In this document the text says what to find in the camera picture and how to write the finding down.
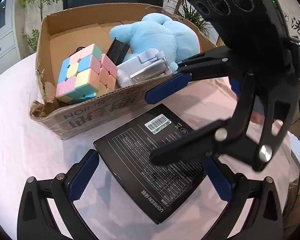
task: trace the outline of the white label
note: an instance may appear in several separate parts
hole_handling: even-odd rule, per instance
[[[166,118],[163,114],[160,114],[156,118],[147,122],[145,126],[150,130],[150,132],[156,134],[169,124],[171,124],[171,121],[168,118]]]

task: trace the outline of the blue plush toy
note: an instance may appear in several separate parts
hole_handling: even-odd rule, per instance
[[[127,54],[124,61],[148,49],[157,49],[164,52],[172,71],[177,70],[177,62],[200,53],[195,32],[161,13],[148,14],[141,22],[116,26],[110,37],[130,45],[132,54]]]

